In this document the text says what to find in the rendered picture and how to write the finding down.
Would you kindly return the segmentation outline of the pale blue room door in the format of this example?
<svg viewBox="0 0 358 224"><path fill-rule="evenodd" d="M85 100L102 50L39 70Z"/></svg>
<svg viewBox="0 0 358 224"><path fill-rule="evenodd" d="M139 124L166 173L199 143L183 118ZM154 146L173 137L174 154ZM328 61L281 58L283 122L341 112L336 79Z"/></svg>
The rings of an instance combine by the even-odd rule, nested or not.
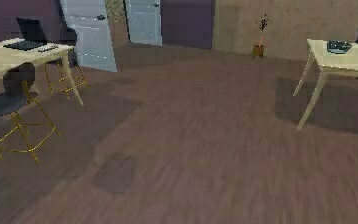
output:
<svg viewBox="0 0 358 224"><path fill-rule="evenodd" d="M116 72L105 0L60 0L66 24L77 34L75 53L80 66ZM104 15L105 20L97 16Z"/></svg>
<svg viewBox="0 0 358 224"><path fill-rule="evenodd" d="M129 39L132 43L162 45L160 0L125 0Z"/></svg>

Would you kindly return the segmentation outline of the house plant in brown pot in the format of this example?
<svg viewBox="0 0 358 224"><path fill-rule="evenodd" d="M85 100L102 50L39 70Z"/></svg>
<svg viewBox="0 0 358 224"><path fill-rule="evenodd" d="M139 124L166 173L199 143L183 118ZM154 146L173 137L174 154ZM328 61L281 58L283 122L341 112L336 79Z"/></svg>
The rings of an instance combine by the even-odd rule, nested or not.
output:
<svg viewBox="0 0 358 224"><path fill-rule="evenodd" d="M266 30L266 27L268 26L269 18L267 14L264 14L260 17L260 21L258 22L258 28L261 32L260 40L259 42L253 46L251 56L252 58L260 57L262 58L264 56L265 46L263 45L263 33Z"/></svg>

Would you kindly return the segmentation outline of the dark stool with gold legs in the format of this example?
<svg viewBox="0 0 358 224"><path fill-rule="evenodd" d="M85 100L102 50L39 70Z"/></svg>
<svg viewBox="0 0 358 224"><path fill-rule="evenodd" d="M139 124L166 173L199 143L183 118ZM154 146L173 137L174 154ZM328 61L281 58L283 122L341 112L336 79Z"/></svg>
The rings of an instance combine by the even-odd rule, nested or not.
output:
<svg viewBox="0 0 358 224"><path fill-rule="evenodd" d="M33 159L38 162L38 157L35 154L35 151L53 133L60 135L54 122L50 119L41 104L36 100L38 93L36 91L31 91L31 88L35 84L35 80L35 66L30 62L25 62L17 67L11 68L3 75L2 83L4 91L0 93L0 117L9 115L13 121L14 127L0 138L0 159L3 158L3 152L29 153L32 155ZM32 146L28 140L28 126L39 126L39 123L25 123L18 113L21 108L32 103L38 107L51 127L51 130L45 137L34 146ZM1 143L16 131L18 131L22 137L26 148L23 150L2 148Z"/></svg>
<svg viewBox="0 0 358 224"><path fill-rule="evenodd" d="M68 78L63 73L62 60L57 59L54 60L53 63L57 66L59 72L59 78L57 80L50 79L50 75L47 69L47 64L44 65L44 71L46 75L49 92L51 95L53 95L54 93L64 93L67 96L67 98L70 98L70 92L72 91L72 87L69 84ZM69 64L72 65L73 67L77 67L79 71L78 76L72 76L72 78L75 81L76 87L89 88L90 85L83 73L82 68L78 63L77 55L73 50L69 52Z"/></svg>

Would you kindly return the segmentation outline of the black laptop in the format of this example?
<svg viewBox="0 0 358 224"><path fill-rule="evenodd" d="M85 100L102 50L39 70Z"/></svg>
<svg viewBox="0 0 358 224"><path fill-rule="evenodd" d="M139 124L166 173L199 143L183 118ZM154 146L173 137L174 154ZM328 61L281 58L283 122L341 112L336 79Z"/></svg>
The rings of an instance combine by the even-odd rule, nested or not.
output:
<svg viewBox="0 0 358 224"><path fill-rule="evenodd" d="M17 18L16 21L24 40L6 44L5 48L28 51L47 44L47 39L39 20Z"/></svg>

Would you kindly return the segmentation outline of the dark green dish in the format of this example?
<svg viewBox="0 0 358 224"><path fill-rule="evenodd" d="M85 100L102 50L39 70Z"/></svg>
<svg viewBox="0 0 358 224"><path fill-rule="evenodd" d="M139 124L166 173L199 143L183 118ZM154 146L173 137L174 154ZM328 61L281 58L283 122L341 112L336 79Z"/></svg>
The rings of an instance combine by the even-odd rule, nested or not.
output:
<svg viewBox="0 0 358 224"><path fill-rule="evenodd" d="M327 42L327 51L333 54L346 54L352 44L346 41L330 40Z"/></svg>

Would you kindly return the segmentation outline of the pale wooden table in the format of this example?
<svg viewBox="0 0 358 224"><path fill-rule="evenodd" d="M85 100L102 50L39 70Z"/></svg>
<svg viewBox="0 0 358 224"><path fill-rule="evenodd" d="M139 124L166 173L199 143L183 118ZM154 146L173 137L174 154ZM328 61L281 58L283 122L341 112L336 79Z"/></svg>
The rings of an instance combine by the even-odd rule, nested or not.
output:
<svg viewBox="0 0 358 224"><path fill-rule="evenodd" d="M345 54L330 53L326 40L307 40L308 58L293 95L297 96L306 81L309 69L313 63L319 67L320 74L303 116L299 120L297 129L301 130L308 120L310 113L319 99L320 93L330 75L358 78L358 44L352 43L352 47Z"/></svg>
<svg viewBox="0 0 358 224"><path fill-rule="evenodd" d="M19 41L20 38L0 41L0 80L3 78L3 75L8 70L15 68L23 63L29 62L32 63L34 66L39 66L49 61L61 59L64 74L72 88L72 92L79 104L84 105L69 67L68 52L73 49L73 46L56 44L55 49L43 53L39 52L37 49L32 49L29 51L20 51L5 48L6 44L11 44Z"/></svg>

